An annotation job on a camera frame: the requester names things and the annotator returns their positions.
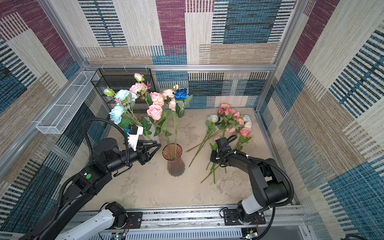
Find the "pink ribbed glass vase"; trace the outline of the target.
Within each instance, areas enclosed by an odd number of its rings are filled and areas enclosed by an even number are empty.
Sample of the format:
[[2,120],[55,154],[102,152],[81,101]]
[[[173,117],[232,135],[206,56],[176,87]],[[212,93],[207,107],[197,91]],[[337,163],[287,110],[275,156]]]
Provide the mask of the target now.
[[185,172],[182,159],[183,149],[180,145],[171,143],[163,148],[162,156],[167,161],[167,169],[171,176],[179,177]]

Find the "pink rose stem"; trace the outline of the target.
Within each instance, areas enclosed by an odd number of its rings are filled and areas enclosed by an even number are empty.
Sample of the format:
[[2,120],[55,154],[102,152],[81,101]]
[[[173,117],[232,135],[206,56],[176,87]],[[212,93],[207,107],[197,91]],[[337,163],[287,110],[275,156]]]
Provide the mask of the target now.
[[163,108],[159,105],[152,104],[149,106],[149,109],[147,110],[147,114],[150,117],[151,122],[155,125],[155,132],[154,136],[160,135],[160,133],[163,133],[166,141],[167,141],[167,147],[169,150],[169,153],[166,154],[167,157],[171,157],[172,155],[172,150],[174,149],[170,136],[172,135],[168,131],[168,123],[169,123],[169,118],[168,114],[164,113]]

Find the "cream white rose stem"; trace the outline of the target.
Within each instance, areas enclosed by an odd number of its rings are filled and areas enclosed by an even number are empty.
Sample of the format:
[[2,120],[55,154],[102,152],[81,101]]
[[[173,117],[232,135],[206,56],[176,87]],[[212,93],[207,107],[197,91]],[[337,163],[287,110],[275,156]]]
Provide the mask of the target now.
[[177,109],[177,101],[171,100],[169,103],[169,109],[172,111],[174,116],[174,135],[175,135],[175,144],[174,144],[174,157],[177,158],[177,135],[178,135],[178,115],[176,112]]

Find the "blue rose stem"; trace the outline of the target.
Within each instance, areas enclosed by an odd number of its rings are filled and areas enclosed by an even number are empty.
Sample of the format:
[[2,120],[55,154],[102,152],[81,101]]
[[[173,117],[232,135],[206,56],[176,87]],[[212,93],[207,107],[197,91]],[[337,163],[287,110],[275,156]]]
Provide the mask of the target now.
[[178,158],[178,129],[179,129],[179,120],[184,117],[185,109],[188,107],[192,96],[189,95],[188,89],[178,89],[174,90],[174,99],[175,99],[175,113],[174,113],[174,130],[175,130],[175,147],[174,147],[174,155],[175,158]]

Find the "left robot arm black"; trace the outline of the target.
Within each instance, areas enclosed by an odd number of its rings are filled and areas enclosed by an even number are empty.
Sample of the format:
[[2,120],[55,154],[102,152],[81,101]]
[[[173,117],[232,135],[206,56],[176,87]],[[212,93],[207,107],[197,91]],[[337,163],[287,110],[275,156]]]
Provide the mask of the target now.
[[110,120],[103,122],[123,135],[125,150],[119,150],[113,138],[102,139],[95,146],[89,145],[90,158],[87,165],[65,181],[56,205],[21,237],[22,240],[53,240],[58,237],[78,211],[114,177],[130,170],[135,162],[145,165],[162,146],[151,140],[138,140],[133,144],[133,135],[128,135]]

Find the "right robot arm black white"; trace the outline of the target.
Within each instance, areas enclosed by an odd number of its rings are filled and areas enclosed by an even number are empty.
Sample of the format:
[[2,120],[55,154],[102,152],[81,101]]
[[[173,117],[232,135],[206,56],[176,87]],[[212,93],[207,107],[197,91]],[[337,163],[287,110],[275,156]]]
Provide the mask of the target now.
[[252,157],[242,151],[233,150],[230,143],[237,136],[220,138],[211,152],[210,161],[220,167],[233,167],[249,175],[252,193],[240,201],[237,213],[241,224],[248,224],[256,214],[283,207],[294,199],[294,186],[288,175],[274,159]]

